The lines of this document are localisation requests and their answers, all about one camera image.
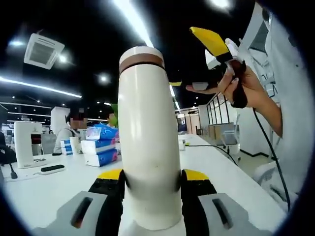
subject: white thermos bottle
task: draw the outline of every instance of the white thermos bottle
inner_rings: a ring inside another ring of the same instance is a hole
[[[134,47],[120,58],[118,120],[134,220],[148,230],[182,217],[175,111],[160,51]]]

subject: white sleeve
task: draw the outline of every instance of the white sleeve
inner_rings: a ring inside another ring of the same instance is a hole
[[[60,130],[56,139],[54,153],[61,153],[60,141],[69,139],[70,137],[72,137],[72,133],[69,129]]]

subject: white desk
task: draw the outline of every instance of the white desk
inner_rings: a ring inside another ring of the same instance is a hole
[[[191,145],[208,144],[196,135],[180,137],[186,138]],[[216,148],[186,147],[185,151],[180,152],[180,156],[182,169],[192,169],[206,174],[217,192],[226,193],[247,210],[250,222],[259,229],[274,231],[284,219],[285,213],[278,204]],[[31,179],[4,183],[13,208],[31,229],[46,227],[56,218],[57,209],[78,192],[88,191],[99,174],[123,167],[121,161],[101,168],[86,166],[82,155],[77,157],[46,155],[45,158],[49,159],[52,165],[65,165],[66,170],[47,176],[32,176],[41,167],[21,170],[17,169],[14,163],[13,167],[19,178],[31,177]],[[7,165],[2,171],[4,177],[10,176]],[[128,210],[126,194],[120,232],[127,229],[131,223],[132,217]]]

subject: hand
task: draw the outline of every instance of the hand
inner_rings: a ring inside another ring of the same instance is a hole
[[[203,94],[214,94],[221,92],[226,99],[233,103],[233,92],[237,87],[238,78],[232,80],[233,74],[228,70],[224,74],[221,81],[218,83],[217,88],[210,88],[204,91],[194,90],[192,86],[186,86],[188,91],[203,93]],[[253,107],[260,109],[264,105],[264,102],[269,99],[268,94],[261,86],[259,79],[252,71],[250,67],[246,67],[245,73],[241,77],[242,87],[247,97],[247,107]]]

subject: brown band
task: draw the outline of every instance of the brown band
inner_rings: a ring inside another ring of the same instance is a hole
[[[141,53],[125,59],[119,66],[119,75],[127,68],[139,64],[154,64],[164,69],[162,58],[149,53]]]

